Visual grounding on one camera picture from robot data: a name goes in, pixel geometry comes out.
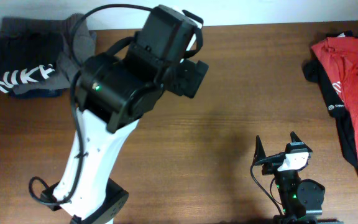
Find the black Nike t-shirt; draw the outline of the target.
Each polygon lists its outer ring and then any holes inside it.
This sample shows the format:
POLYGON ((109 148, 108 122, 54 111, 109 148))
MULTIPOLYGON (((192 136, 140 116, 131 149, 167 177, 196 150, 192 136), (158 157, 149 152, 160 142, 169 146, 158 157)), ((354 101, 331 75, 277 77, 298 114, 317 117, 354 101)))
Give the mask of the black Nike t-shirt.
POLYGON ((0 37, 0 91, 39 84, 57 74, 64 41, 59 33, 24 32, 0 37))

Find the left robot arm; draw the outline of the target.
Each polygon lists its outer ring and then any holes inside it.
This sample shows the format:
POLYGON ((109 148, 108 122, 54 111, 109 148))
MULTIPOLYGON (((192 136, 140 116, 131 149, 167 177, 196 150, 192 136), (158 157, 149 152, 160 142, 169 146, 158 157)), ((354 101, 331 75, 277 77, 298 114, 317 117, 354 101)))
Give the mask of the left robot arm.
POLYGON ((193 98, 208 71, 193 62, 203 46, 203 20, 159 5, 143 28, 82 63, 70 87, 75 137, 62 179, 40 203, 65 210, 72 223, 112 223, 129 194, 111 171, 141 117, 169 91, 193 98))

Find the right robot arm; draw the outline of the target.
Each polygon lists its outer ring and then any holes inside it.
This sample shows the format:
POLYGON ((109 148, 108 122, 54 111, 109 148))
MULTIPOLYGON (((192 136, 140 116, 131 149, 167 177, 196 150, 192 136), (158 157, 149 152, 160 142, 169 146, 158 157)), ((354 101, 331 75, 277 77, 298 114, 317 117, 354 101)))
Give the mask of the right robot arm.
POLYGON ((294 132, 290 133, 290 138, 291 142, 283 152, 267 156, 257 136, 250 174, 278 209, 279 214, 273 217, 274 223, 317 223, 322 214, 325 188, 314 180, 300 178, 299 171, 307 167, 313 151, 294 132), (255 166, 261 166, 262 175, 273 175, 271 184, 277 187, 279 201, 255 178, 255 166))

